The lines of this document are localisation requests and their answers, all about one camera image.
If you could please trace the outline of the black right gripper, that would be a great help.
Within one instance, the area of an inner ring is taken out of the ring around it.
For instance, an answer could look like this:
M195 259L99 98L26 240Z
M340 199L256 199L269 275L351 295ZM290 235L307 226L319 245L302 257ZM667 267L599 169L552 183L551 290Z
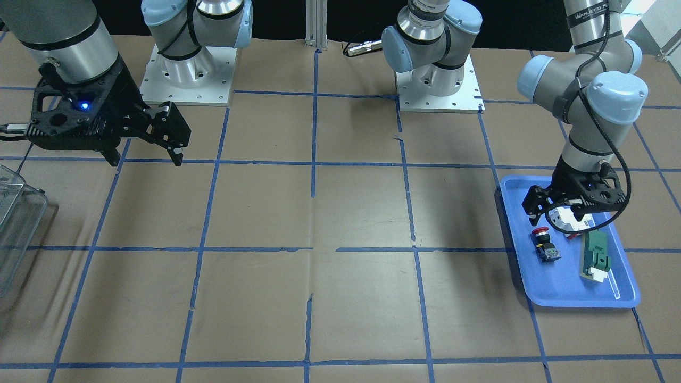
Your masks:
M68 84L53 63L39 67L31 120L25 137L48 150L92 150L112 167L121 160L122 137L144 134L144 140L168 152L180 166L189 145L190 127L173 102L157 107L144 104L138 86L117 56L109 70L94 79Z

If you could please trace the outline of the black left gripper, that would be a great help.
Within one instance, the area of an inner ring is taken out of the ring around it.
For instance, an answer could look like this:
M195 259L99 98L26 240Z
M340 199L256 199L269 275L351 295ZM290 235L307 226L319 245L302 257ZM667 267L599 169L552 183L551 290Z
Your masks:
M619 176L608 162L596 167L596 172L580 171L561 157L548 191L533 185L521 202L530 225L537 225L540 217L554 208L552 203L577 201L570 205L576 221L582 221L589 211L617 211L625 206L627 197Z

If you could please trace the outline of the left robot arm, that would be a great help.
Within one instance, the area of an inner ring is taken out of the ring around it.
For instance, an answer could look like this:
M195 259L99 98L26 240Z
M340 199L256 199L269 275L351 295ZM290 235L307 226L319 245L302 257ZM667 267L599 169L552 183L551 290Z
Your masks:
M566 1L564 8L574 56L535 56L517 80L518 92L572 126L551 183L533 185L522 201L533 226L563 206L576 220L590 213L620 216L632 197L632 177L619 147L649 94L636 75L642 51L622 32L620 3ZM455 94L482 20L465 1L409 1L382 31L385 59L394 72L411 72L430 94Z

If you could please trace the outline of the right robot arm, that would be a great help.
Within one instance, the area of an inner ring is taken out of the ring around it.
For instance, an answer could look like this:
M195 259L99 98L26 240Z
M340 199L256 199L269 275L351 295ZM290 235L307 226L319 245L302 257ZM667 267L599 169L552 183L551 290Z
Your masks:
M122 138L164 148L180 166L190 127L177 104L228 102L235 53L252 36L251 1L143 1L155 39L139 87L90 1L2 1L2 23L39 65L27 123L2 141L100 153L119 165Z

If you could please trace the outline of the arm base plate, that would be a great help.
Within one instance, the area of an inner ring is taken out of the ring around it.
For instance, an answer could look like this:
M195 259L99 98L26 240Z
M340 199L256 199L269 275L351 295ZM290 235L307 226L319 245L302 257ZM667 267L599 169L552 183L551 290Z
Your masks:
M456 70L426 65L395 74L401 111L484 112L483 97L471 56Z
M229 106L239 50L204 47L194 57L173 61L153 48L139 88L149 105Z

